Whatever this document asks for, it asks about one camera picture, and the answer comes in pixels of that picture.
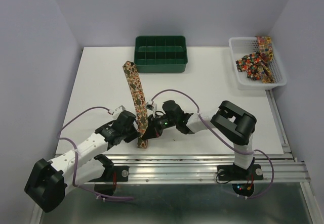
purple cable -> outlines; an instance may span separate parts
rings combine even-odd
[[[159,93],[157,93],[156,95],[154,95],[153,96],[153,98],[152,98],[152,101],[157,97],[157,96],[159,96],[160,94],[162,94],[162,93],[164,93],[164,92],[177,92],[177,93],[180,93],[180,94],[182,94],[182,95],[184,95],[184,96],[186,96],[188,99],[190,99],[195,105],[196,105],[196,107],[197,107],[197,114],[198,114],[198,117],[199,117],[199,119],[202,121],[202,123],[207,127],[207,129],[209,129],[212,133],[213,133],[213,135],[214,136],[216,136],[223,144],[225,144],[225,146],[227,146],[228,148],[230,148],[231,150],[233,150],[234,152],[237,152],[237,153],[239,153],[239,154],[242,154],[242,155],[252,155],[253,154],[253,152],[260,152],[260,153],[262,153],[267,159],[268,159],[268,161],[269,161],[269,163],[270,163],[270,166],[271,166],[271,170],[272,170],[272,177],[271,177],[271,181],[270,181],[270,183],[269,183],[269,185],[268,185],[268,187],[264,190],[264,191],[262,191],[260,194],[257,194],[257,195],[255,195],[255,196],[251,196],[251,197],[247,197],[247,199],[255,199],[255,198],[257,198],[257,197],[260,197],[260,196],[262,196],[262,195],[264,195],[265,193],[267,193],[268,191],[269,191],[269,189],[271,188],[271,186],[272,186],[272,184],[273,184],[273,180],[274,180],[274,168],[273,168],[273,164],[272,164],[272,161],[271,161],[271,159],[268,157],[268,155],[267,154],[265,154],[263,151],[261,151],[261,150],[259,150],[259,149],[255,149],[255,150],[253,150],[253,151],[251,151],[251,152],[242,152],[242,151],[239,151],[239,150],[237,150],[237,149],[235,149],[234,147],[232,147],[231,145],[229,145],[223,138],[221,138],[208,124],[207,124],[207,122],[206,121],[204,121],[204,119],[201,117],[201,115],[200,115],[200,108],[199,108],[199,106],[198,106],[198,104],[195,102],[195,100],[193,100],[193,98],[192,97],[190,97],[189,95],[187,95],[187,94],[185,94],[185,93],[183,93],[183,92],[181,92],[181,91],[178,91],[178,90],[175,90],[175,89],[166,89],[166,90],[163,90],[163,91],[161,91],[161,92],[159,92]]]
[[[102,106],[97,106],[97,107],[92,107],[92,108],[89,108],[85,111],[83,111],[82,113],[80,113],[79,115],[77,115],[76,117],[74,117],[73,119],[71,119],[69,122],[67,122],[63,127],[62,129],[57,133],[57,138],[59,140],[66,140],[68,142],[70,142],[72,145],[73,145],[73,148],[75,150],[77,150],[77,146],[76,144],[74,143],[73,140],[67,138],[67,137],[60,137],[61,135],[61,132],[62,130],[64,130],[68,125],[70,125],[73,121],[75,121],[76,119],[78,119],[80,116],[82,116],[83,114],[87,113],[88,111],[90,110],[93,110],[93,109],[105,109],[108,111],[108,114],[111,114],[109,112],[109,109],[106,108],[106,107],[102,107]],[[130,200],[133,200],[134,197],[131,197],[131,196],[125,196],[125,197],[117,197],[117,196],[110,196],[110,195],[104,195],[104,194],[101,194],[99,192],[96,192],[96,191],[93,191],[93,190],[89,190],[89,189],[86,189],[84,188],[83,186],[79,186],[75,183],[75,178],[76,178],[76,172],[77,172],[77,164],[78,164],[78,154],[77,154],[77,151],[75,151],[75,163],[74,163],[74,166],[73,166],[73,178],[72,178],[72,185],[76,188],[80,188],[80,189],[83,189],[85,191],[88,191],[90,193],[93,193],[95,194],[96,196],[98,196],[99,198],[101,199],[105,199],[107,201],[114,201],[114,202],[121,202],[121,201],[130,201]]]

